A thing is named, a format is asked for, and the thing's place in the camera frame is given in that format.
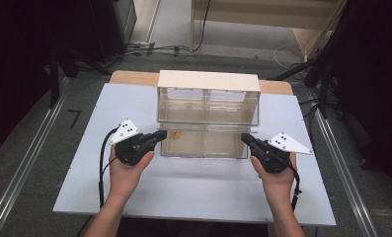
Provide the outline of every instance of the black controller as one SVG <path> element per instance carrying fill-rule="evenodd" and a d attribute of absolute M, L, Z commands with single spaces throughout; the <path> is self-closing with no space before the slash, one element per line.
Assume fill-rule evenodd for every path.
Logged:
<path fill-rule="evenodd" d="M 242 133 L 241 140 L 249 146 L 251 155 L 260 160 L 268 173 L 281 173 L 288 165 L 291 165 L 290 153 L 269 145 L 266 140 L 262 141 L 249 133 Z"/>
<path fill-rule="evenodd" d="M 116 156 L 124 164 L 134 166 L 148 151 L 155 149 L 156 143 L 167 138 L 166 130 L 153 133 L 138 133 L 116 144 Z"/>

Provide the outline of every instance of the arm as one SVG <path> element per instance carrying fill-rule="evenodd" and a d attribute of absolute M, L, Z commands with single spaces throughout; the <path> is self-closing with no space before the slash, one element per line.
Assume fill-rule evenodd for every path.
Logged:
<path fill-rule="evenodd" d="M 290 154 L 291 164 L 296 168 L 296 156 Z M 274 228 L 277 236 L 304 236 L 290 203 L 290 191 L 294 175 L 290 169 L 285 169 L 279 174 L 267 173 L 260 160 L 252 156 L 251 162 L 263 181 L 267 202 L 273 213 Z"/>
<path fill-rule="evenodd" d="M 107 196 L 106 203 L 85 233 L 86 237 L 117 235 L 122 210 L 136 189 L 140 175 L 149 165 L 153 156 L 154 152 L 149 151 L 135 166 L 124 165 L 119 159 L 113 161 L 110 165 L 111 186 L 109 195 Z M 115 149 L 112 147 L 110 160 L 115 159 L 115 157 Z"/>

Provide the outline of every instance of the person's left hand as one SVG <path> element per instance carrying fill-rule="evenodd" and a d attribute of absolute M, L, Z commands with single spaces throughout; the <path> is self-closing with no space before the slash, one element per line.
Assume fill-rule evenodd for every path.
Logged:
<path fill-rule="evenodd" d="M 153 151 L 147 152 L 135 166 L 125 165 L 121 163 L 119 159 L 113 161 L 110 165 L 111 186 L 108 199 L 114 199 L 116 202 L 125 205 L 136 189 L 140 180 L 140 175 L 152 161 L 154 155 L 155 153 Z M 115 147 L 112 146 L 110 161 L 115 158 L 116 151 Z"/>

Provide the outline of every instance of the hand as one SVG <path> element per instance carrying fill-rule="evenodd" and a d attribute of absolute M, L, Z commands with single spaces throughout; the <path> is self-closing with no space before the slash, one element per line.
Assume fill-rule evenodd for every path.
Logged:
<path fill-rule="evenodd" d="M 136 189 L 143 170 L 152 161 L 154 155 L 155 153 L 153 151 L 147 152 L 135 166 L 125 165 L 121 163 L 119 159 L 113 161 L 110 165 L 111 187 L 107 201 L 114 200 L 115 202 L 118 202 L 119 205 L 122 204 L 122 206 L 124 206 Z M 116 150 L 115 147 L 112 146 L 110 161 L 115 158 Z"/>
<path fill-rule="evenodd" d="M 290 153 L 290 161 L 293 168 L 297 169 L 295 153 Z M 255 171 L 257 171 L 258 176 L 263 181 L 263 188 L 267 196 L 267 201 L 270 204 L 279 201 L 290 203 L 290 191 L 294 180 L 293 172 L 286 168 L 279 174 L 270 174 L 266 172 L 257 157 L 251 156 L 251 162 Z"/>

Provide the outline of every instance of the white tabletop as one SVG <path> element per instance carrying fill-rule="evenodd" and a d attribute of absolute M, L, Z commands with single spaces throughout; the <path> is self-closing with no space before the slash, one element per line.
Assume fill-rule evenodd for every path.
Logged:
<path fill-rule="evenodd" d="M 311 147 L 296 97 L 262 94 L 256 137 L 281 131 Z M 107 133 L 130 118 L 143 133 L 154 132 L 157 90 L 150 86 L 106 84 L 72 161 L 53 211 L 93 214 L 99 211 L 100 149 Z M 262 182 L 249 159 L 171 158 L 156 155 L 124 208 L 134 217 L 272 222 Z M 106 159 L 110 154 L 106 147 Z M 300 195 L 295 214 L 302 225 L 335 225 L 316 157 L 297 155 Z M 105 174 L 105 195 L 110 189 Z"/>

